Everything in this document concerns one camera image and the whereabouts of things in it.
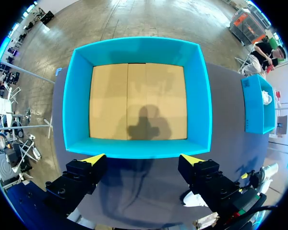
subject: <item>yellow tip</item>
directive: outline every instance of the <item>yellow tip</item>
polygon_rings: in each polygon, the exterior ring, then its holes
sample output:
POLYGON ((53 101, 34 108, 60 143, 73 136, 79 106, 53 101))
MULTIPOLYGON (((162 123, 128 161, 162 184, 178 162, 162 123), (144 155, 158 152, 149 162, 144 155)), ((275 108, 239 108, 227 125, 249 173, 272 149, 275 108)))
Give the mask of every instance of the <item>yellow tip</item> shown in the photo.
POLYGON ((88 163, 91 163, 92 165, 95 164, 103 155, 105 155, 104 153, 99 154, 97 156, 93 156, 93 157, 89 157, 80 161, 86 161, 88 163))
POLYGON ((181 156, 183 156, 192 166, 195 163, 198 163, 200 161, 204 161, 204 160, 201 160, 201 159, 198 159, 198 158, 195 158, 195 157, 191 157, 191 156, 188 156, 188 155, 185 155, 185 154, 181 154, 181 156))
POLYGON ((245 174, 243 174, 243 175, 241 176, 242 179, 246 179, 247 177, 248 177, 248 174, 247 174, 247 173, 245 173, 245 174))

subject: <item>white object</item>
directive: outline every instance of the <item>white object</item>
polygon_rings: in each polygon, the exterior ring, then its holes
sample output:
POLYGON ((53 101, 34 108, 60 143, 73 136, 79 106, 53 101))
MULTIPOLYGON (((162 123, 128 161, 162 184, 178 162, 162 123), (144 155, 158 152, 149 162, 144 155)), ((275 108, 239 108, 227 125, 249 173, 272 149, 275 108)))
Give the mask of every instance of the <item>white object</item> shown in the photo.
POLYGON ((192 191, 190 191, 183 199, 185 203, 185 207, 197 207, 197 206, 205 206, 208 207, 206 202, 203 200, 201 195, 196 194, 194 195, 192 191))
POLYGON ((40 155, 39 151, 37 150, 37 148, 34 147, 32 151, 33 151, 33 154, 34 154, 35 158, 40 160, 41 159, 41 155, 40 155))
POLYGON ((1 75, 1 77, 0 77, 0 81, 3 81, 4 79, 5 79, 5 74, 3 73, 2 75, 1 75))
POLYGON ((88 219, 85 219, 83 217, 80 218, 80 220, 78 221, 78 224, 87 227, 89 229, 95 229, 96 224, 94 222, 89 221, 88 219))
POLYGON ((268 92, 262 90, 262 96, 264 105, 268 105, 272 102, 272 97, 268 94, 268 92))
POLYGON ((244 65, 246 64, 246 61, 249 59, 249 57, 250 57, 250 55, 251 55, 251 52, 253 52, 253 51, 254 51, 254 46, 251 48, 251 50, 250 50, 250 52, 249 52, 249 54, 248 54, 248 56, 246 57, 245 60, 242 60, 242 59, 240 59, 240 58, 235 57, 235 59, 241 64, 241 67, 240 67, 240 69, 238 70, 239 73, 241 73, 242 68, 243 68, 244 65))
POLYGON ((278 164, 274 163, 266 167, 263 167, 263 171, 264 171, 264 181, 268 180, 278 172, 278 164))
POLYGON ((47 121, 46 119, 44 119, 44 121, 46 122, 46 124, 49 125, 49 129, 48 129, 48 139, 50 139, 50 132, 53 132, 53 126, 52 126, 52 115, 51 115, 51 119, 50 122, 47 121))
POLYGON ((8 94, 8 100, 10 100, 11 98, 13 98, 13 100, 18 104, 18 102, 16 101, 16 94, 18 94, 21 89, 20 87, 17 87, 16 89, 12 90, 11 87, 8 86, 8 84, 5 82, 4 83, 4 87, 8 90, 9 94, 8 94))
POLYGON ((19 184, 21 181, 25 181, 25 180, 26 180, 26 179, 24 178, 24 175, 25 175, 26 177, 28 177, 28 178, 33 178, 32 176, 26 174, 25 172, 19 173, 18 175, 19 175, 19 178, 18 178, 17 184, 19 184))
POLYGON ((12 126, 13 122, 12 103, 10 100, 0 98, 0 115, 6 115, 8 127, 12 126))
POLYGON ((263 167, 261 171, 263 171, 262 184, 259 185, 259 187, 256 190, 259 193, 265 194, 268 191, 271 182, 273 181, 271 177, 278 172, 278 164, 274 163, 266 167, 263 167))
POLYGON ((205 229, 210 225, 214 224, 217 221, 218 213, 214 212, 208 216, 205 216, 199 220, 197 220, 197 230, 205 229))
POLYGON ((67 217, 67 219, 71 220, 72 222, 77 222, 78 220, 80 220, 81 218, 81 214, 78 210, 78 208, 76 208, 71 214, 69 214, 69 216, 67 217))

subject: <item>metal pole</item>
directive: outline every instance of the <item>metal pole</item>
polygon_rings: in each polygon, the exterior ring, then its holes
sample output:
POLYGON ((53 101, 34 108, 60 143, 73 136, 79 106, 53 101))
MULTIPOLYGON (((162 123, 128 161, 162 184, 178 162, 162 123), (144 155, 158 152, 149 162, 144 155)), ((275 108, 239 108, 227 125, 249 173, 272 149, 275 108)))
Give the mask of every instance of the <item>metal pole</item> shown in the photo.
POLYGON ((37 127, 49 127, 49 125, 0 127, 0 130, 19 129, 19 128, 37 128, 37 127))
POLYGON ((273 142, 273 141, 269 141, 269 143, 276 144, 276 145, 284 145, 284 146, 288 146, 288 145, 286 145, 286 144, 276 143, 276 142, 273 142))
POLYGON ((246 63, 247 59, 249 59, 250 55, 251 55, 251 52, 253 51, 255 46, 253 46, 248 54, 248 56, 246 57, 246 59, 244 60, 242 66, 240 67, 240 69, 238 70, 238 72, 240 72, 242 70, 242 68, 244 67, 244 64, 246 63))
POLYGON ((267 149, 288 154, 288 152, 277 150, 277 149, 274 149, 274 148, 271 148, 271 147, 268 147, 267 149))
POLYGON ((288 108, 276 108, 275 110, 284 110, 284 109, 288 109, 288 108))
POLYGON ((37 78, 40 78, 40 79, 42 79, 42 80, 48 81, 48 82, 50 82, 50 83, 52 83, 52 84, 55 83, 54 81, 51 81, 51 80, 48 80, 48 79, 43 78, 43 77, 41 77, 41 76, 38 76, 38 75, 35 74, 35 73, 31 73, 31 72, 29 72, 29 71, 27 71, 27 70, 25 70, 25 69, 19 68, 18 66, 12 65, 12 64, 7 63, 7 62, 5 62, 5 61, 0 61, 0 62, 1 62, 2 64, 6 65, 6 66, 12 67, 13 69, 19 70, 19 71, 24 72, 24 73, 27 73, 27 74, 31 74, 31 75, 34 76, 34 77, 37 77, 37 78))

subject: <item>concrete floor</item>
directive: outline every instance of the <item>concrete floor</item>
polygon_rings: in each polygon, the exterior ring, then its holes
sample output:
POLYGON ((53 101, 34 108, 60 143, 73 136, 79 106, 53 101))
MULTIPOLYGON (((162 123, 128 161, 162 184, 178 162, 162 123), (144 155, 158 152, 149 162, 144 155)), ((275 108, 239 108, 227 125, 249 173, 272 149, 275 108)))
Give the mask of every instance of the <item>concrete floor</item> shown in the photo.
MULTIPOLYGON (((234 13, 221 0, 80 0, 57 13, 47 27, 35 25, 14 63, 55 81, 56 69, 68 66, 76 47, 116 37, 162 36, 199 43, 206 61, 238 70, 234 57, 245 58, 248 51, 227 28, 234 13)), ((30 107, 32 125, 49 120, 53 85, 21 74, 19 86, 16 112, 30 107)), ((30 174, 44 189, 46 181, 60 176, 53 135, 47 138, 47 128, 28 131, 42 155, 30 174)))

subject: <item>screw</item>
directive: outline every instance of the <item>screw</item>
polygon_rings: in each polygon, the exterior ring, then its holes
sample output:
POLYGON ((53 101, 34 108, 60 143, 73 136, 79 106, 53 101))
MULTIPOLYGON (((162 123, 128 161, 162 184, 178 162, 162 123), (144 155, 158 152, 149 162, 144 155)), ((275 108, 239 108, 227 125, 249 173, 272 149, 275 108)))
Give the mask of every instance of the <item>screw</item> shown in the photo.
POLYGON ((64 188, 60 188, 59 190, 58 190, 58 194, 64 194, 65 193, 65 189, 64 188))
POLYGON ((223 194, 226 194, 226 193, 227 193, 227 192, 226 192, 226 190, 225 190, 225 189, 221 189, 221 190, 220 190, 220 194, 222 194, 222 195, 223 195, 223 194))

